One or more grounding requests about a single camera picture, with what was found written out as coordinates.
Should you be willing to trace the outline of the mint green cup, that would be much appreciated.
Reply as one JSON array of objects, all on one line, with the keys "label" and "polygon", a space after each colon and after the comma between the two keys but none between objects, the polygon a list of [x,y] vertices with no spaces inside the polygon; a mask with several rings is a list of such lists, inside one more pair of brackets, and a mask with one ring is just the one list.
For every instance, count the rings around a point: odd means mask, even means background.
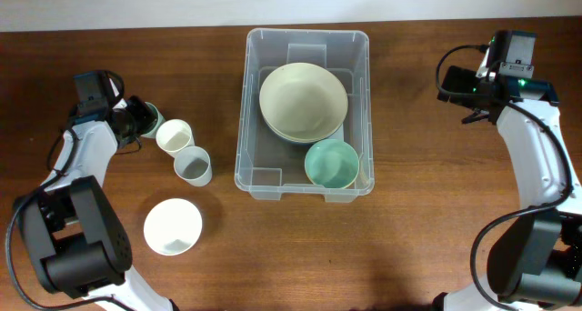
[{"label": "mint green cup", "polygon": [[155,105],[146,102],[145,103],[155,116],[155,121],[147,128],[147,130],[142,134],[143,138],[156,138],[156,133],[158,128],[166,121]]}]

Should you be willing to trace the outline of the cream white cup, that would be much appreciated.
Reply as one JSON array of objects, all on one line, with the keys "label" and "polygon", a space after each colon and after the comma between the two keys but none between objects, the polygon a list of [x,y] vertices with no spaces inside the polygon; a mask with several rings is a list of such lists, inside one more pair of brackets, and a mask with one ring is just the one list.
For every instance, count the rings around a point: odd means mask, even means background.
[{"label": "cream white cup", "polygon": [[186,121],[172,119],[160,125],[156,132],[156,143],[168,155],[176,157],[186,147],[194,146],[195,139]]}]

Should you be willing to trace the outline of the grey cup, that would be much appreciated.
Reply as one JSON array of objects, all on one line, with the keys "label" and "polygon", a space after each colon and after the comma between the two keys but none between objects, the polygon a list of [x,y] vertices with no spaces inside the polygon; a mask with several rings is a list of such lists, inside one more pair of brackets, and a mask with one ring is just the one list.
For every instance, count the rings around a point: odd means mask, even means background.
[{"label": "grey cup", "polygon": [[174,169],[191,186],[206,186],[213,176],[210,156],[199,146],[188,146],[180,151],[175,157]]}]

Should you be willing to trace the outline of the white small bowl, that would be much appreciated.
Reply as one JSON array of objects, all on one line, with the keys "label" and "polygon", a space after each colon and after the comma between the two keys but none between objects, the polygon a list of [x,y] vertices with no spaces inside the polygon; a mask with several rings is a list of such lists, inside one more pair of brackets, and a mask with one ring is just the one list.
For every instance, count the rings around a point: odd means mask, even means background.
[{"label": "white small bowl", "polygon": [[190,201],[170,198],[154,206],[144,223],[147,245],[162,256],[177,256],[193,247],[203,229],[199,209]]}]

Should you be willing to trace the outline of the mint green small bowl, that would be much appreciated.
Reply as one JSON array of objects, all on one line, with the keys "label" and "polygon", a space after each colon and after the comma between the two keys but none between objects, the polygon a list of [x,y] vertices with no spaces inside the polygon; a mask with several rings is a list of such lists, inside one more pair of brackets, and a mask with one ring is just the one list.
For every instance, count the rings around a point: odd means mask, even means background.
[{"label": "mint green small bowl", "polygon": [[338,139],[325,139],[313,144],[304,161],[308,179],[314,185],[331,189],[343,189],[354,184],[359,167],[356,150]]}]

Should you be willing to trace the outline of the beige large bowl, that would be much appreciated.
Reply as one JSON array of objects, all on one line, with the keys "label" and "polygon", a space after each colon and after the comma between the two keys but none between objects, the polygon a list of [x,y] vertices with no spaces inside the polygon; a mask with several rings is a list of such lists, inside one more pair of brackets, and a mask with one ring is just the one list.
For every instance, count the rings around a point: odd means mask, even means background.
[{"label": "beige large bowl", "polygon": [[262,117],[276,130],[294,138],[330,135],[345,121],[347,92],[325,68],[309,63],[282,65],[259,90]]}]

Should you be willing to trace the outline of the yellow small bowl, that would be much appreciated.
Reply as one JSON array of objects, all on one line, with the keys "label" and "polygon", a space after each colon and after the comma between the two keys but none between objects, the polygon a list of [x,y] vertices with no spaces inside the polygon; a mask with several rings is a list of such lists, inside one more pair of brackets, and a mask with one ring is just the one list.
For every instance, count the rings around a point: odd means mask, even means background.
[{"label": "yellow small bowl", "polygon": [[355,189],[363,189],[368,183],[368,176],[366,174],[366,158],[361,155],[358,158],[358,174],[354,182]]}]

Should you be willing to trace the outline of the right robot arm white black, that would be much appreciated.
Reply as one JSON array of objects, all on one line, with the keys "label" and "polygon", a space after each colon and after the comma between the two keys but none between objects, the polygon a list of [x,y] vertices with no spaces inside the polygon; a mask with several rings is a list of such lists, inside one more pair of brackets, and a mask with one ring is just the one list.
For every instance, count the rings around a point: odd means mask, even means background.
[{"label": "right robot arm white black", "polygon": [[432,302],[434,310],[557,310],[581,305],[581,184],[560,129],[559,99],[533,77],[536,35],[500,30],[475,49],[476,71],[436,75],[437,98],[471,110],[502,136],[520,207],[486,225],[470,251],[472,282]]}]

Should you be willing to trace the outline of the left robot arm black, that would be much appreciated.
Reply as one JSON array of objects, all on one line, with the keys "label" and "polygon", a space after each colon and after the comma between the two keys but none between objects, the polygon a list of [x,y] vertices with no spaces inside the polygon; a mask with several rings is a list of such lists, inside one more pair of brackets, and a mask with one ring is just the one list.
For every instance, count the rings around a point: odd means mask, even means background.
[{"label": "left robot arm black", "polygon": [[8,275],[18,295],[31,298],[15,274],[12,238],[18,231],[42,288],[70,297],[64,310],[96,304],[105,310],[177,311],[133,265],[128,235],[108,201],[103,184],[108,165],[125,147],[153,129],[157,115],[138,96],[125,97],[122,77],[109,70],[74,77],[79,98],[48,160],[49,175],[19,196],[5,234]]}]

